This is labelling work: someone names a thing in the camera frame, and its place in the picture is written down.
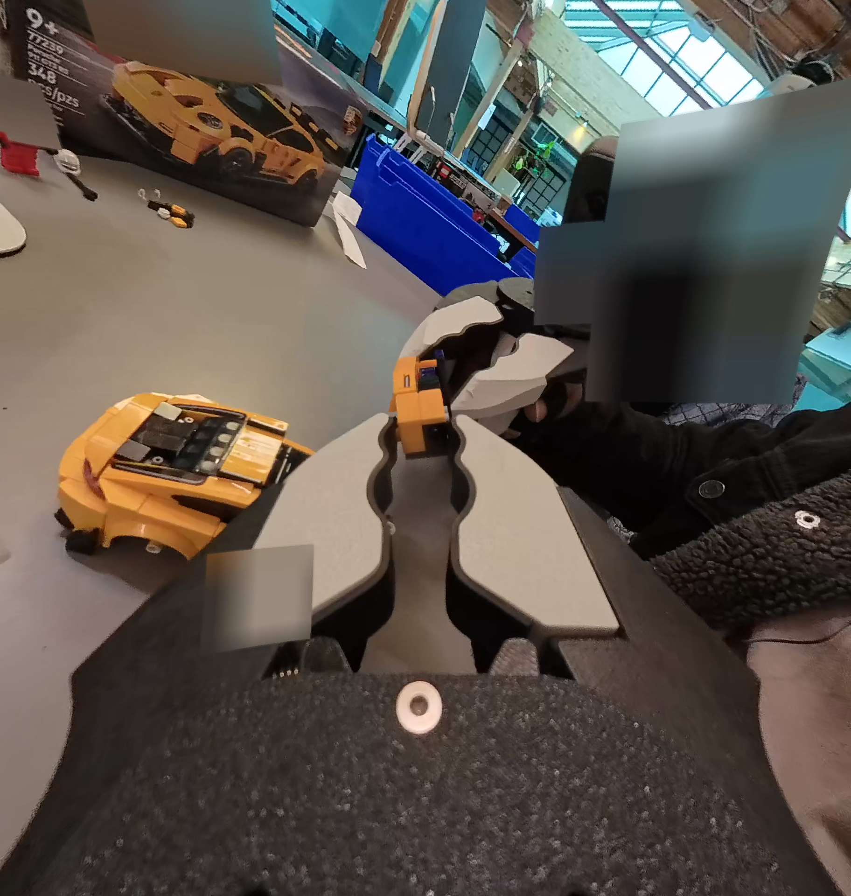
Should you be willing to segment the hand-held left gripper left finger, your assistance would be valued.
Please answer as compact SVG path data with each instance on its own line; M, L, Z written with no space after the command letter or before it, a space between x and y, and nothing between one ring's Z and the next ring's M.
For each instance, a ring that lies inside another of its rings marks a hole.
M379 481L390 474L394 417L377 413L336 438L283 482L257 549L313 549L312 621L377 588L391 567Z

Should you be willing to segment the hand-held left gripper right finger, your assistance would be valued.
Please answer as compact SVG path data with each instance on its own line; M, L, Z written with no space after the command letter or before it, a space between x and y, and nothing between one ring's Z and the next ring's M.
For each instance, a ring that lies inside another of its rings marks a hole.
M620 622L561 493L476 420L453 420L464 500L452 538L460 581L539 638L609 637Z

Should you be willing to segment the red lego minifigure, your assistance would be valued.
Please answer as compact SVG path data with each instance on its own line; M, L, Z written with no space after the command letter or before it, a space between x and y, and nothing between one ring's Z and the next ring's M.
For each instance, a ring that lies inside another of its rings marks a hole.
M12 141L0 131L0 165L17 175L39 177L39 148L22 142Z

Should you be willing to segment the person's right forearm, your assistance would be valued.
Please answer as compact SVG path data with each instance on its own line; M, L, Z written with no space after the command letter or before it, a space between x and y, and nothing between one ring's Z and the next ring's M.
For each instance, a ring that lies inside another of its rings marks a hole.
M851 403L776 427L668 425L628 405L581 402L513 444L633 532L644 560L851 470Z

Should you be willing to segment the person's right hand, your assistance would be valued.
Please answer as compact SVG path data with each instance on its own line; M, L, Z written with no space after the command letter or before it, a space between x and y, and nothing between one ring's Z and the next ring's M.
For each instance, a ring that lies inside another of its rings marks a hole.
M581 404L584 380L571 375L551 380L539 397L518 410L502 437L522 444L539 441Z

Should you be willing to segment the black lego set box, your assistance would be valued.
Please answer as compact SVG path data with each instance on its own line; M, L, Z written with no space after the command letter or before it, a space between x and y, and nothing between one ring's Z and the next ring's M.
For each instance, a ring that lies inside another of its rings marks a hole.
M301 226L321 217L366 108L281 28L281 84L181 73L98 48L84 2L0 2L16 77L38 84L62 143L128 161Z

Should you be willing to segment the building instruction booklet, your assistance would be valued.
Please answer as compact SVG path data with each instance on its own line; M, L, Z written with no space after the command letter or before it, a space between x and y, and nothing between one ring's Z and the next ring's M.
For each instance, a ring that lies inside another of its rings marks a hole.
M330 208L345 257L355 266L366 270L364 253L356 239L356 225L362 212L361 205L350 195L340 191L332 196Z

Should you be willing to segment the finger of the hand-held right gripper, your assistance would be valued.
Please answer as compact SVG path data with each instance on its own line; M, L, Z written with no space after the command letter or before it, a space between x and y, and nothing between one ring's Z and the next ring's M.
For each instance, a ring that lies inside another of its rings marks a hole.
M574 340L503 334L490 364L468 375L453 398L453 419L475 420L505 436L521 410L534 405L550 381L574 370Z
M399 353L399 359L421 359L441 342L460 337L473 327L485 328L499 325L503 321L496 303L482 296L469 297L436 308L409 336Z

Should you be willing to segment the spare small lego pieces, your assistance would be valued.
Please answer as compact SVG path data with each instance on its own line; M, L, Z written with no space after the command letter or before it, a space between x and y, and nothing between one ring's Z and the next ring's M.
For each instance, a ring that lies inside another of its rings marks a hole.
M177 203L166 202L161 190L147 191L144 188L138 190L138 197L142 203L152 210L159 218L169 221L180 230L190 230L195 226L195 214Z

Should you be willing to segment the yellow lego car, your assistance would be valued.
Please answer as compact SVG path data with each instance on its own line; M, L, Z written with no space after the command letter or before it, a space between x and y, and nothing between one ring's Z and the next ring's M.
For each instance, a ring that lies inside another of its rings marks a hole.
M69 554L123 539L190 560L314 450L288 423L198 394L138 393L63 454L55 518Z

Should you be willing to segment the beige hoodie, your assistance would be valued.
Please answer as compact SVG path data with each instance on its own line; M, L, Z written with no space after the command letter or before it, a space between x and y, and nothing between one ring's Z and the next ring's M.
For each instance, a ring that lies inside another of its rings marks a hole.
M759 623L746 662L778 786L838 890L851 895L851 603Z

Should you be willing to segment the blue plastic bin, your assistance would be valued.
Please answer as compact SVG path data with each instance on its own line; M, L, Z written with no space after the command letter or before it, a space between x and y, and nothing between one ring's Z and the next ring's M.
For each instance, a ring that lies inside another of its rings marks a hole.
M532 279L536 268L539 226L516 204L510 204L503 212L498 227L508 243L506 263L516 275Z
M361 208L356 228L442 297L516 276L472 209L374 134L351 197Z

